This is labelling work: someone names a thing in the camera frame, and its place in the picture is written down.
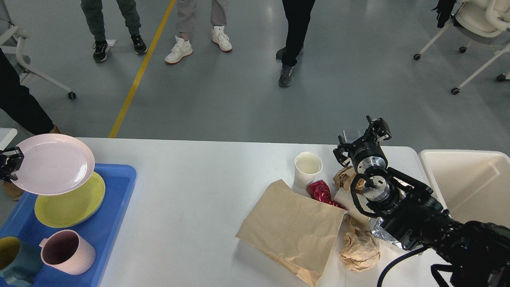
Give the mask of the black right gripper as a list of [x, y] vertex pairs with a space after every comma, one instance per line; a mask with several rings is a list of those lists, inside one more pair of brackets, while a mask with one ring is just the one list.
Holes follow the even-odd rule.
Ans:
[[392, 134], [387, 122], [383, 118], [366, 116], [369, 126], [361, 137], [361, 141], [346, 142], [345, 138], [338, 136], [339, 144], [333, 154], [343, 167], [351, 162], [357, 174], [366, 174], [375, 167], [386, 169], [388, 160], [381, 148], [381, 142], [390, 140]]

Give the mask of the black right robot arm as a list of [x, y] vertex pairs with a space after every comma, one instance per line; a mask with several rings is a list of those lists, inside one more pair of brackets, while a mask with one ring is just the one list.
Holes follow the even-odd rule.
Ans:
[[452, 219], [432, 196], [431, 187], [389, 167], [380, 143], [392, 137], [390, 129], [382, 118], [366, 118], [369, 126], [364, 134], [351, 143], [339, 136], [333, 153], [343, 167], [351, 163], [355, 169], [349, 191], [356, 209], [364, 216], [381, 218], [381, 227], [408, 251], [384, 268], [377, 286], [393, 266], [433, 249], [447, 262], [430, 267], [440, 287], [448, 286], [441, 272], [452, 274], [454, 287], [508, 287], [509, 229]]

